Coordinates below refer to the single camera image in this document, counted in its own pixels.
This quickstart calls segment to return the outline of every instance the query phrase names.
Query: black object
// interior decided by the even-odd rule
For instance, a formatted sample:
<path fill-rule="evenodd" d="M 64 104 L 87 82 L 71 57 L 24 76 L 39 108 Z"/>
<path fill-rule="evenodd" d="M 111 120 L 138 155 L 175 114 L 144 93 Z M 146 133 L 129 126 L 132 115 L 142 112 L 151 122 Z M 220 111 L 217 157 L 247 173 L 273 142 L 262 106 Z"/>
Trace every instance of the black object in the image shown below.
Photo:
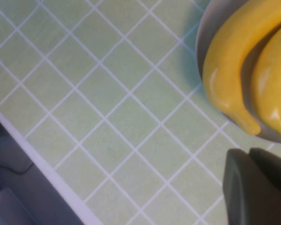
<path fill-rule="evenodd" d="M 229 225 L 281 225 L 281 158 L 276 155 L 230 149 L 223 191 Z"/>

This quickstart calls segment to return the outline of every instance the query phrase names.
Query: tiled countertop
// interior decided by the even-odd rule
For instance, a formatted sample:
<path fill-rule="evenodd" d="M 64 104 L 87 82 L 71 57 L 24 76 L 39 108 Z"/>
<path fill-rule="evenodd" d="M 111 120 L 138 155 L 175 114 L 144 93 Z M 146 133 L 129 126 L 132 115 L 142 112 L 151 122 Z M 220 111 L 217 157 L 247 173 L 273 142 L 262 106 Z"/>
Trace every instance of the tiled countertop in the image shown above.
<path fill-rule="evenodd" d="M 194 58 L 208 0 L 0 0 L 0 121 L 88 225 L 224 225 L 230 147 Z"/>

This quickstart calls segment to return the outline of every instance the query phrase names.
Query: countertop edge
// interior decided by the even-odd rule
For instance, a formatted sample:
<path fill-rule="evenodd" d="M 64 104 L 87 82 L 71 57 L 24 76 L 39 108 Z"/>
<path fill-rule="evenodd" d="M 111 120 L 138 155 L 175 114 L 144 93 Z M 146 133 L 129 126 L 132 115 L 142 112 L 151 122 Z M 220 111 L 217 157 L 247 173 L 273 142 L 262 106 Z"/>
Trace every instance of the countertop edge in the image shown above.
<path fill-rule="evenodd" d="M 103 225 L 95 214 L 86 206 L 79 196 L 63 181 L 54 169 L 24 139 L 19 131 L 0 112 L 0 123 L 25 151 L 43 175 L 49 180 L 71 209 L 85 225 Z"/>

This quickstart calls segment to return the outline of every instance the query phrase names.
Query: white bowl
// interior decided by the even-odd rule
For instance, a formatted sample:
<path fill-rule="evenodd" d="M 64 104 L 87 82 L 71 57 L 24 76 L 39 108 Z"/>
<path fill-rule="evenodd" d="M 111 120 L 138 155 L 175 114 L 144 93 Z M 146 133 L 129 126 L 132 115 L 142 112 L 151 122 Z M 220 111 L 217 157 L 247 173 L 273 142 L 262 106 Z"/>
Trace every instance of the white bowl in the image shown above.
<path fill-rule="evenodd" d="M 247 1 L 248 0 L 211 0 L 210 1 L 201 19 L 200 26 L 198 29 L 197 39 L 196 39 L 196 58 L 197 58 L 197 66 L 200 76 L 202 76 L 204 59 L 212 38 L 214 37 L 218 29 L 224 24 L 224 22 Z M 260 52 L 262 51 L 262 49 L 264 48 L 265 44 L 268 42 L 270 37 L 275 33 L 275 31 L 273 31 L 271 34 L 269 34 L 260 43 L 256 45 L 256 47 L 247 56 L 245 63 L 243 65 L 242 83 L 243 83 L 243 93 L 244 93 L 244 104 L 253 115 L 254 113 L 250 104 L 250 92 L 249 92 L 250 76 L 253 70 L 253 66 L 256 63 L 256 60 Z M 272 142 L 281 143 L 281 136 L 277 132 L 265 126 L 260 121 L 259 123 L 262 129 L 258 137 Z"/>

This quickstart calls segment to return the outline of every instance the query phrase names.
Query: banana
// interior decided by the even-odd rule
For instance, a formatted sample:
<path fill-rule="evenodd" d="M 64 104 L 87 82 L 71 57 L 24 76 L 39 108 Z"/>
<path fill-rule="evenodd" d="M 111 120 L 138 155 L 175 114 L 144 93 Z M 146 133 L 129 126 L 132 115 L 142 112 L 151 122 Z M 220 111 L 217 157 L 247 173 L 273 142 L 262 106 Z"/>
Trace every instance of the banana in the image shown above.
<path fill-rule="evenodd" d="M 281 134 L 281 29 L 267 43 L 254 67 L 251 103 L 260 120 Z"/>
<path fill-rule="evenodd" d="M 211 104 L 250 135 L 261 127 L 245 108 L 241 69 L 253 47 L 281 24 L 281 0 L 249 0 L 214 36 L 203 66 L 203 85 Z"/>

